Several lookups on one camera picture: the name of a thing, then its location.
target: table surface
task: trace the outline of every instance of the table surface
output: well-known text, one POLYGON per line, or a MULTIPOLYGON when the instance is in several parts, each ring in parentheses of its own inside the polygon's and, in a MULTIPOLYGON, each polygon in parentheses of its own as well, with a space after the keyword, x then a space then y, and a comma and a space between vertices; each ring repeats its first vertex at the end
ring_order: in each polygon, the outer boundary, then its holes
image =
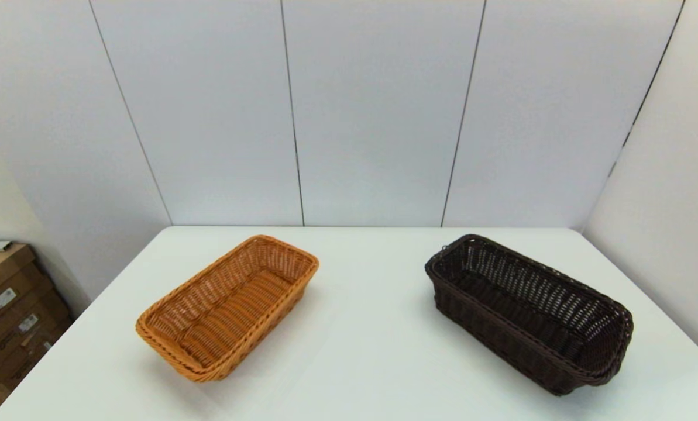
POLYGON ((0 408, 15 419, 695 419, 698 347, 568 229, 170 227, 0 408), (635 333, 605 386, 555 397, 435 309, 424 263, 489 237, 624 304, 635 333), (255 234, 313 253, 302 301, 223 381, 178 375, 135 333, 154 301, 255 234))

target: white wall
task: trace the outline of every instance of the white wall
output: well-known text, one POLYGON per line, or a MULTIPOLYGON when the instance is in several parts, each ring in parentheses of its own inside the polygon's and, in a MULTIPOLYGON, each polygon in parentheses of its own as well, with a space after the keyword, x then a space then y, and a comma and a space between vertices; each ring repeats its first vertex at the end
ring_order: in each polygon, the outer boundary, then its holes
POLYGON ((584 226, 680 7, 487 2, 445 226, 584 226))
POLYGON ((88 2, 0 2, 0 154, 91 299, 170 224, 88 2))
POLYGON ((92 0, 178 225, 302 225, 279 0, 92 0))
POLYGON ((439 226, 482 7, 284 0, 306 225, 439 226))
POLYGON ((77 315, 90 304, 73 272, 44 231, 31 207, 0 157, 0 240, 30 243, 39 261, 55 283, 55 288, 77 315))
POLYGON ((698 2, 584 233, 698 344, 698 2))

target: white paper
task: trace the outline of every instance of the white paper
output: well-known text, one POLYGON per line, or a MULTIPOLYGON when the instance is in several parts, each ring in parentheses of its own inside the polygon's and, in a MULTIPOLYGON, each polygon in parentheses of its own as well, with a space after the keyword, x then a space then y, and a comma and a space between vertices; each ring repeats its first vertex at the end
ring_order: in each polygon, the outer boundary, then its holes
POLYGON ((8 303, 13 301, 14 298, 16 298, 17 294, 13 290, 13 288, 8 288, 6 291, 1 292, 0 294, 0 309, 3 307, 7 306, 8 303))
POLYGON ((19 330, 21 333, 28 332, 35 324, 36 322, 39 322, 39 317, 36 317, 36 315, 33 313, 29 315, 29 317, 25 318, 22 323, 19 325, 19 330))

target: wicker basket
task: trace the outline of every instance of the wicker basket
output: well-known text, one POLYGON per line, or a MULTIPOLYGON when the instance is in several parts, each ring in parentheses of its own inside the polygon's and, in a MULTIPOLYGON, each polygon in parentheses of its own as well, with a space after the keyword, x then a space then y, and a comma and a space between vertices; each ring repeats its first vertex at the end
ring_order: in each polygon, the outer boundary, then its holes
POLYGON ((294 307, 318 261, 258 235, 146 310, 141 338, 192 381, 221 380, 294 307))
POLYGON ((425 268, 440 312, 552 394, 619 371, 632 314, 613 299, 478 235, 425 268))

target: dark brown wicker basket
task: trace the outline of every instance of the dark brown wicker basket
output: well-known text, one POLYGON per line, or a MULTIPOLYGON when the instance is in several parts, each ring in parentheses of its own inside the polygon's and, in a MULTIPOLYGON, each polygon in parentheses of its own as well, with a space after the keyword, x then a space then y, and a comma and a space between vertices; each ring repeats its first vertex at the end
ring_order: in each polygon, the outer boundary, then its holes
POLYGON ((632 314, 593 288, 472 234, 425 269, 440 312, 552 394, 619 371, 632 314))

